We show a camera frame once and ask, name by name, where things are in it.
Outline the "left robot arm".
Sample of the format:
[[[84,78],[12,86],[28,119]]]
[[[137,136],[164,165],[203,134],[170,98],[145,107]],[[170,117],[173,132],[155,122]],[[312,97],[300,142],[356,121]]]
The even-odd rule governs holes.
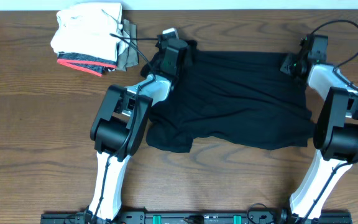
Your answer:
[[[143,81],[108,87],[91,126],[98,173],[85,223],[112,223],[116,219],[127,164],[140,146],[151,108],[168,98],[193,63],[194,40],[161,40],[157,47],[158,52],[142,72]]]

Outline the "black t-shirt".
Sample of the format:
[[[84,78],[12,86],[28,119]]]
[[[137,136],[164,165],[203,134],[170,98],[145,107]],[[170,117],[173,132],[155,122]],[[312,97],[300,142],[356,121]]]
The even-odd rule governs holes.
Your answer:
[[[188,46],[177,85],[151,109],[149,146],[187,153],[208,137],[266,150],[307,146],[314,122],[305,87],[280,71],[284,53]]]

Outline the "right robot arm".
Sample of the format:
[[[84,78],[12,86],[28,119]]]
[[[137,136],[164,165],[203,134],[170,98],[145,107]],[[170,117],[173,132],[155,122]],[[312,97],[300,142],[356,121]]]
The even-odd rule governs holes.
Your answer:
[[[339,179],[358,163],[358,87],[334,65],[288,54],[281,72],[304,81],[323,99],[316,123],[313,161],[291,194],[288,223],[340,223],[344,215],[326,216],[323,205]]]

